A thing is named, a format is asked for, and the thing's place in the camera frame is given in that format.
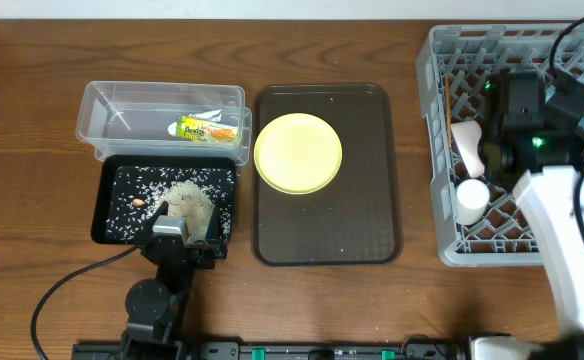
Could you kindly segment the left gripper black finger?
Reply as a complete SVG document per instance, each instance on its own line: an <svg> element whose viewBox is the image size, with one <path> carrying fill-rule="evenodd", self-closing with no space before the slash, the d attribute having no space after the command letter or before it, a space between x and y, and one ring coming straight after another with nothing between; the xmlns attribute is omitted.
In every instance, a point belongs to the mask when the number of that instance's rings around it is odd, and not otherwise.
<svg viewBox="0 0 584 360"><path fill-rule="evenodd" d="M220 206L215 205L209 218L205 241L207 243L221 243L223 230L221 225Z"/></svg>
<svg viewBox="0 0 584 360"><path fill-rule="evenodd" d="M144 222L144 232L151 235L153 233L153 226L160 216L166 216L168 214L169 203L163 201L158 209Z"/></svg>

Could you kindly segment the green snack wrapper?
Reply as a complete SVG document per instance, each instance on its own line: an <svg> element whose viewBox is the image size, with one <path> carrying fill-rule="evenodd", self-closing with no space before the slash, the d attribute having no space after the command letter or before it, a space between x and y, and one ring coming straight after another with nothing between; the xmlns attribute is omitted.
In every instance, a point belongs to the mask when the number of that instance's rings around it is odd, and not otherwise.
<svg viewBox="0 0 584 360"><path fill-rule="evenodd" d="M233 142L237 139L238 128L231 125L181 116L176 122L175 136L193 142Z"/></svg>

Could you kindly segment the white tissue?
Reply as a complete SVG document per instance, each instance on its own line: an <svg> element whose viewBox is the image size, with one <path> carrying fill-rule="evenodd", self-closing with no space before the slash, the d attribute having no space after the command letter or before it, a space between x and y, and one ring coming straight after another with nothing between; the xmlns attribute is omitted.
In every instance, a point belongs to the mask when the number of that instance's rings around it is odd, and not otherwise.
<svg viewBox="0 0 584 360"><path fill-rule="evenodd" d="M221 119L221 113L222 113L222 110L218 109L218 110L211 110L211 111L206 111L206 112L189 114L189 117L219 122ZM171 136L177 136L177 126L178 126L178 121L173 122L168 126L167 131Z"/></svg>

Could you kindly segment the yellow plate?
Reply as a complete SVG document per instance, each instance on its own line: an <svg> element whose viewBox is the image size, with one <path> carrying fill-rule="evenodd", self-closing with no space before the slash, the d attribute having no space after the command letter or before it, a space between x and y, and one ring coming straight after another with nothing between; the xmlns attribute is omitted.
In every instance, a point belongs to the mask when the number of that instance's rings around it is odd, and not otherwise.
<svg viewBox="0 0 584 360"><path fill-rule="evenodd" d="M254 163L260 178L273 189L305 195L327 186L343 160L341 140L325 120L290 113L270 121L259 132Z"/></svg>

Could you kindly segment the white cup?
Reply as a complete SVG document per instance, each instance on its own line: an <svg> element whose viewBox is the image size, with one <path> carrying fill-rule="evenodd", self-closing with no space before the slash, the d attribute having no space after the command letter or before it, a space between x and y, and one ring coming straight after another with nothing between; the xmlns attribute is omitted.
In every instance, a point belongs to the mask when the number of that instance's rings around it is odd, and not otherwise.
<svg viewBox="0 0 584 360"><path fill-rule="evenodd" d="M472 225L478 222L490 200L488 186L477 179L467 179L456 188L457 215L460 225Z"/></svg>

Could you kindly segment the white bowl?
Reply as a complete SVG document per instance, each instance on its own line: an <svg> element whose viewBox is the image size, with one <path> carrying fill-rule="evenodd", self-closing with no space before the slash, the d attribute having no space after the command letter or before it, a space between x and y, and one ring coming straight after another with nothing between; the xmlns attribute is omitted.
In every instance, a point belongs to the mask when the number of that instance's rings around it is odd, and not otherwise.
<svg viewBox="0 0 584 360"><path fill-rule="evenodd" d="M482 129L474 120L454 123L451 132L456 142L458 153L471 178L478 178L484 174L485 165L479 155L479 141Z"/></svg>

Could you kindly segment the wooden chopstick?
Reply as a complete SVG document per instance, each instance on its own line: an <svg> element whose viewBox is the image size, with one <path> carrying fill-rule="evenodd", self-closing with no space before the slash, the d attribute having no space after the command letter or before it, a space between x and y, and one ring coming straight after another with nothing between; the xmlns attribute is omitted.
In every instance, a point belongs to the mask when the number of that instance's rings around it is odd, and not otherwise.
<svg viewBox="0 0 584 360"><path fill-rule="evenodd" d="M450 81L447 75L443 76L444 95L445 95L445 116L446 116L446 133L448 147L452 149L453 136L451 131L451 98L450 98Z"/></svg>

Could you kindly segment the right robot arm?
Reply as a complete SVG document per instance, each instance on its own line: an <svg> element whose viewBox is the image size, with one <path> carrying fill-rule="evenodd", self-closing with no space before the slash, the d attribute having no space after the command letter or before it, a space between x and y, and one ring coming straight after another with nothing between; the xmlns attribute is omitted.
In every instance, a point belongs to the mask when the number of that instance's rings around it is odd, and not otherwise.
<svg viewBox="0 0 584 360"><path fill-rule="evenodd" d="M512 193L536 239L565 336L584 334L584 78L559 69L556 56L583 24L554 40L549 81L532 72L489 78L474 147L486 178Z"/></svg>

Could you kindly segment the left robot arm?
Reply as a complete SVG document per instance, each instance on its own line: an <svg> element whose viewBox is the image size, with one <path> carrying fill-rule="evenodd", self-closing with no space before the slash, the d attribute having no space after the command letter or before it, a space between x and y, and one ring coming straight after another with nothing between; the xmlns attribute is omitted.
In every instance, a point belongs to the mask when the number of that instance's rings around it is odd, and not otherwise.
<svg viewBox="0 0 584 360"><path fill-rule="evenodd" d="M170 216L164 201L146 219L133 238L133 246L115 256L80 268L61 278L39 300L30 321L30 337L39 358L45 353L37 335L37 322L51 295L69 280L109 265L135 251L157 266L156 275L135 283L125 298L126 329L117 345L80 345L73 354L81 359L198 359L198 346L181 334L185 309L197 269L212 269L227 256L220 207L204 217L205 235L193 240L186 220Z"/></svg>

